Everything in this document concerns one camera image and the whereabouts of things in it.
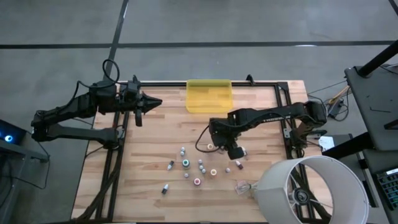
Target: keyboard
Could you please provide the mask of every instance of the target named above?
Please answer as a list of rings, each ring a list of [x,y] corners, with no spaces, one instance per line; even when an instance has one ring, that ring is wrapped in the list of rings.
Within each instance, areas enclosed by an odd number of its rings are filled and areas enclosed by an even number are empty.
[[[398,207],[398,168],[392,169],[381,174],[376,174],[377,179],[384,190],[384,197],[389,203],[391,210]]]

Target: desk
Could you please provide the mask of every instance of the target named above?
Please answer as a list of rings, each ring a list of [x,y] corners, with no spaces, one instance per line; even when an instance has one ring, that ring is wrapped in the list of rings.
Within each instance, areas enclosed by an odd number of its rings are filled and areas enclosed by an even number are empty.
[[[292,102],[307,101],[303,81],[289,81]],[[185,87],[142,87],[150,96],[163,99],[161,106],[143,116],[143,127],[137,127],[130,116],[126,132],[121,176],[119,178],[114,222],[264,222],[257,203],[249,194],[237,195],[237,180],[256,182],[273,163],[285,159],[285,148],[279,122],[266,123],[242,134],[238,144],[248,151],[248,160],[239,170],[226,154],[204,154],[194,145],[199,134],[208,125],[210,117],[225,114],[191,114],[185,109]],[[276,107],[275,91],[269,87],[233,87],[234,110],[239,108],[264,109]],[[97,114],[95,128],[112,126],[113,114]],[[206,132],[198,147],[211,143]],[[90,152],[100,147],[97,142],[88,146]],[[180,156],[185,147],[186,155]],[[309,146],[306,156],[320,155],[317,147]],[[90,155],[84,163],[76,194],[72,218],[82,214],[100,189],[106,151]],[[182,169],[182,160],[189,159],[191,168]],[[202,159],[203,175],[198,169]],[[167,165],[173,160],[172,170]],[[216,169],[215,178],[210,170]],[[331,204],[330,194],[314,171],[307,171],[308,181],[315,196]],[[201,178],[201,186],[193,185]],[[161,194],[165,184],[169,190]]]

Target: blue light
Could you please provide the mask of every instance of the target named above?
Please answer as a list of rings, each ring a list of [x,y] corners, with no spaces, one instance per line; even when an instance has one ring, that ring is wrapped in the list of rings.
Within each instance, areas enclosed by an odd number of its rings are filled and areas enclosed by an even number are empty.
[[[12,139],[13,139],[12,136],[6,136],[6,137],[4,138],[4,140],[6,140],[6,142],[11,142]]]

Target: white label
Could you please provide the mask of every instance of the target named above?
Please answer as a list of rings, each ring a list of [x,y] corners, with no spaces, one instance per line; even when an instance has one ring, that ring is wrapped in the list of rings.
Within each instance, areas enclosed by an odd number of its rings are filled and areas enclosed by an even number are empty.
[[[386,174],[387,174],[387,175],[390,175],[390,174],[393,174],[393,173],[395,173],[395,172],[398,172],[398,168],[393,169],[393,170],[390,170],[390,171],[387,171]]]

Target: small bottle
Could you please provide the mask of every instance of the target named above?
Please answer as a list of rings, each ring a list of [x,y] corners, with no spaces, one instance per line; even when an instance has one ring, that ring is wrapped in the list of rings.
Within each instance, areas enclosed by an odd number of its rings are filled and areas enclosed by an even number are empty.
[[[239,167],[239,169],[243,169],[243,166],[239,161],[235,161],[235,163]]]
[[[195,186],[199,186],[201,183],[201,180],[199,178],[195,178],[195,180],[193,180],[193,184],[195,184]]]
[[[184,159],[184,160],[182,161],[182,167],[183,167],[184,169],[189,169],[189,168],[190,168],[190,163],[189,163],[189,160],[188,160],[188,159]]]
[[[170,170],[174,165],[174,161],[170,161],[169,165],[167,166],[167,170]]]
[[[166,184],[162,189],[162,194],[166,194],[167,190],[169,189],[169,184]]]

